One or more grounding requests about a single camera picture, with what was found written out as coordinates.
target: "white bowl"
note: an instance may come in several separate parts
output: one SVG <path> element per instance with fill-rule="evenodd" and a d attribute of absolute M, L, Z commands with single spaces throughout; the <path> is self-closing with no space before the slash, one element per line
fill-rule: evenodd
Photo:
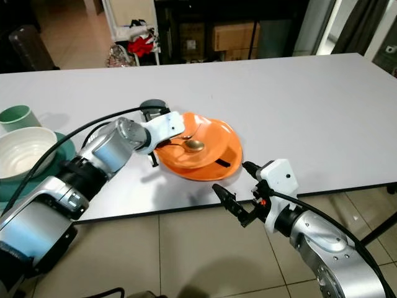
<path fill-rule="evenodd" d="M 0 181 L 17 181 L 33 168 L 38 159 L 56 143 L 53 131 L 44 127 L 26 127 L 0 137 Z M 40 165 L 40 174 L 54 159 L 55 151 Z"/>

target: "wall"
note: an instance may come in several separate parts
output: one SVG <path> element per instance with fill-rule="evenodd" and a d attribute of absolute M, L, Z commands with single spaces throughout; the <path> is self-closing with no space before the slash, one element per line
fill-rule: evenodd
<path fill-rule="evenodd" d="M 89 14 L 99 14 L 102 11 L 102 3 L 100 0 L 84 0 L 84 4 Z"/>
<path fill-rule="evenodd" d="M 155 24 L 153 0 L 110 0 L 116 25 L 130 25 L 132 19 L 143 19 L 148 25 Z"/>

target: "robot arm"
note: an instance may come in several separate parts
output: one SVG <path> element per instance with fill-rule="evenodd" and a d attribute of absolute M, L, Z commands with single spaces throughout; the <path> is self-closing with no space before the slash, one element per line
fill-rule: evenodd
<path fill-rule="evenodd" d="M 73 220 L 133 152 L 148 154 L 185 129 L 178 112 L 149 120 L 118 118 L 102 127 L 56 176 L 0 218 L 0 297 L 12 297 L 24 278 L 52 269 L 77 234 Z"/>
<path fill-rule="evenodd" d="M 253 190 L 254 210 L 248 213 L 236 202 L 234 194 L 214 184 L 221 203 L 243 227 L 258 218 L 268 232 L 279 231 L 288 237 L 317 276 L 323 297 L 394 297 L 385 294 L 384 286 L 387 292 L 390 288 L 380 281 L 344 232 L 316 213 L 274 195 L 281 192 L 296 198 L 298 183 L 288 160 L 271 161 L 263 167 L 250 162 L 243 166 L 259 182 Z"/>

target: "cardboard box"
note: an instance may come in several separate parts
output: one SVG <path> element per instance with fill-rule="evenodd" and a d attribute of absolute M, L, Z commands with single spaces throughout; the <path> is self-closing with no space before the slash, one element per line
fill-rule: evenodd
<path fill-rule="evenodd" d="M 241 23 L 232 25 L 216 25 L 213 29 L 214 51 L 237 50 L 249 48 L 254 23 Z M 260 26 L 256 25 L 254 48 L 258 45 Z"/>
<path fill-rule="evenodd" d="M 204 59 L 204 23 L 181 23 L 179 25 L 181 57 L 185 60 Z"/>
<path fill-rule="evenodd" d="M 257 52 L 257 48 L 252 48 L 251 59 L 256 59 Z M 242 48 L 239 50 L 228 50 L 225 52 L 225 61 L 247 60 L 248 53 L 248 48 Z"/>

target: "spoon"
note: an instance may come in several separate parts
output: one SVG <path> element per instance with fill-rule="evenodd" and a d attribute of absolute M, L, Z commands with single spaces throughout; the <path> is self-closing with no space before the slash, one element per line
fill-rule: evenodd
<path fill-rule="evenodd" d="M 181 135 L 180 137 L 174 137 L 174 138 L 181 138 L 182 140 L 190 140 L 196 134 L 196 132 L 199 130 L 200 126 L 201 126 L 201 124 L 198 125 L 196 131 L 191 135 Z"/>
<path fill-rule="evenodd" d="M 186 140 L 182 143 L 182 147 L 186 152 L 199 152 L 204 149 L 205 145 L 198 140 Z"/>

